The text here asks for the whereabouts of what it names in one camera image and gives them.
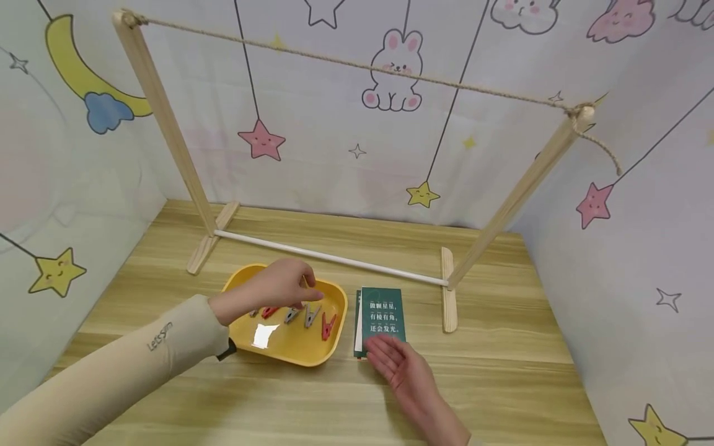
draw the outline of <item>beige sleeve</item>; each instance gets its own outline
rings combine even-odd
[[[195,295],[18,401],[0,416],[0,445],[81,445],[171,378],[226,350],[228,328]]]

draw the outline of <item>wooden base foot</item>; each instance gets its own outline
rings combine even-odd
[[[453,254],[448,248],[441,247],[441,278],[448,279],[453,272]],[[441,307],[443,317],[441,324],[444,333],[453,333],[458,327],[458,315],[456,313],[456,290],[449,290],[441,287]]]
[[[231,201],[226,204],[223,209],[221,209],[221,213],[219,213],[218,218],[216,219],[216,226],[219,230],[224,230],[228,227],[228,224],[231,220],[233,220],[233,216],[236,214],[240,206],[241,205],[237,201]],[[186,270],[190,274],[196,275],[201,272],[203,264],[206,260],[208,260],[208,256],[211,254],[211,251],[213,251],[213,248],[216,247],[216,243],[218,243],[219,239],[220,237],[217,235],[214,235],[213,237],[205,235],[203,239],[201,239],[201,242],[198,244],[198,247],[196,247],[193,255],[189,258],[188,265],[186,265]]]

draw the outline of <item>yellow star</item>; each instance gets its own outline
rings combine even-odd
[[[645,446],[684,446],[687,444],[687,437],[665,427],[652,408],[647,405],[645,408],[644,420],[628,420],[632,427],[645,440]]]
[[[476,141],[473,140],[472,136],[469,136],[468,139],[464,140],[463,146],[465,148],[472,148],[476,145]]]
[[[35,257],[40,269],[40,276],[32,284],[28,293],[37,293],[52,288],[59,297],[64,298],[69,291],[69,284],[86,269],[74,263],[74,252],[67,248],[58,258]]]
[[[441,197],[429,189],[429,183],[426,181],[424,181],[421,186],[417,188],[407,188],[406,191],[409,192],[409,195],[411,195],[409,203],[407,203],[410,206],[413,204],[421,204],[425,208],[428,208],[432,200]]]
[[[285,49],[285,45],[283,44],[283,41],[280,40],[278,33],[275,33],[275,39],[271,42],[271,45],[280,49]]]

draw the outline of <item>blue cloud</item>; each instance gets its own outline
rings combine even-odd
[[[87,107],[87,123],[99,135],[104,135],[107,130],[116,130],[122,121],[134,119],[129,106],[109,93],[87,93],[84,105]]]

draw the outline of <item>yellow tray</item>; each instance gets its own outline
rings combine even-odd
[[[253,263],[237,270],[223,287],[223,291],[235,288],[248,281],[266,265]],[[347,295],[335,283],[317,280],[315,286],[325,297],[310,304],[312,311],[321,305],[320,313],[310,328],[305,328],[305,314],[302,310],[292,322],[285,324],[287,308],[281,308],[268,319],[258,315],[251,318],[244,315],[230,327],[230,336],[237,348],[259,355],[286,361],[303,367],[315,367],[327,361],[335,349],[342,333],[347,315]],[[322,340],[322,313],[326,312],[327,322],[337,314],[330,338]]]

